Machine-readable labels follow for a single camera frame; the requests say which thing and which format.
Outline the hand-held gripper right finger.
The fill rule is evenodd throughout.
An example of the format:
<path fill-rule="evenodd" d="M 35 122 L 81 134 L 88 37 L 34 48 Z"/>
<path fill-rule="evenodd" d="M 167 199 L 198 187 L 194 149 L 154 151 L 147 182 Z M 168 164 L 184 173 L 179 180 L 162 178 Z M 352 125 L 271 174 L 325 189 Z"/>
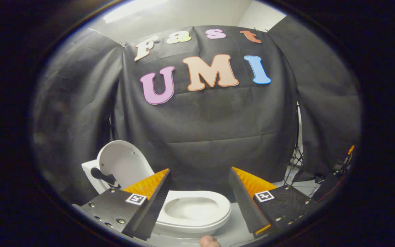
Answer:
<path fill-rule="evenodd" d="M 231 167 L 229 184 L 254 238 L 282 234 L 309 217 L 317 202 L 291 185 L 275 186 L 244 170 Z"/>

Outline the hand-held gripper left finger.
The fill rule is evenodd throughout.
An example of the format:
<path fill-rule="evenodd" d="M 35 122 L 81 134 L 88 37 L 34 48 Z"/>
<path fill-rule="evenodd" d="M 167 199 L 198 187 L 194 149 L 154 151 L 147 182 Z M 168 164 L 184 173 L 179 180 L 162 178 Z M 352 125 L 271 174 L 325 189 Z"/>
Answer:
<path fill-rule="evenodd" d="M 147 240 L 155 228 L 170 184 L 171 172 L 165 169 L 127 190 L 111 188 L 82 206 L 72 206 L 97 228 L 112 235 Z"/>

